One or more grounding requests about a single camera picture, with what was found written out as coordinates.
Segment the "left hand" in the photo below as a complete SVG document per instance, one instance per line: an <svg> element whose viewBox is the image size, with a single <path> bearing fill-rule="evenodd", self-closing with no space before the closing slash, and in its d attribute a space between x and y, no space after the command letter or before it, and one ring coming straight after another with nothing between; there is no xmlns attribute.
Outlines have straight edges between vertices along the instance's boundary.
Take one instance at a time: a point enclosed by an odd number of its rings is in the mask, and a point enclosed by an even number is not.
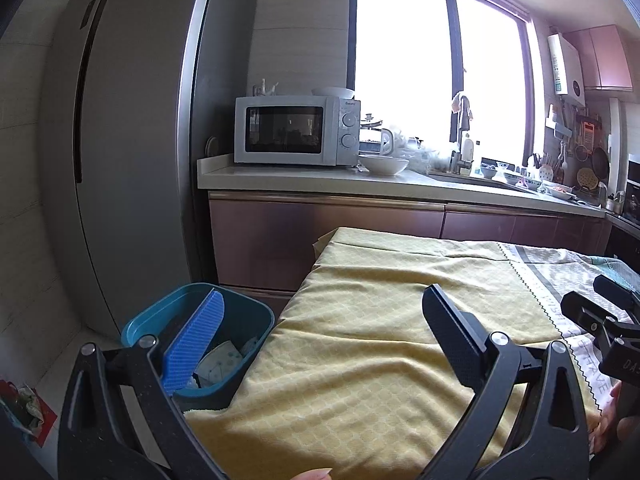
<svg viewBox="0 0 640 480"><path fill-rule="evenodd" d="M331 468L311 469L296 474L291 480L331 480Z"/></svg>

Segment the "right hand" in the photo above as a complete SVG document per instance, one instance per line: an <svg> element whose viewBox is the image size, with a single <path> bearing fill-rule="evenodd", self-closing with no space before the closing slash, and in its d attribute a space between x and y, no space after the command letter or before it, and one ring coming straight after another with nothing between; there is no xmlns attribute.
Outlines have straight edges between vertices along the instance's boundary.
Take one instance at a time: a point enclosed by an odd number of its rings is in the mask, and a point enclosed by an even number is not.
<svg viewBox="0 0 640 480"><path fill-rule="evenodd" d="M589 452L591 454L600 453L605 448L605 445L608 444L608 441L614 437L620 441L625 441L639 427L638 416L621 418L617 414L618 398L623 385L622 382L618 382L611 390L611 399L605 405L597 425L590 431Z"/></svg>

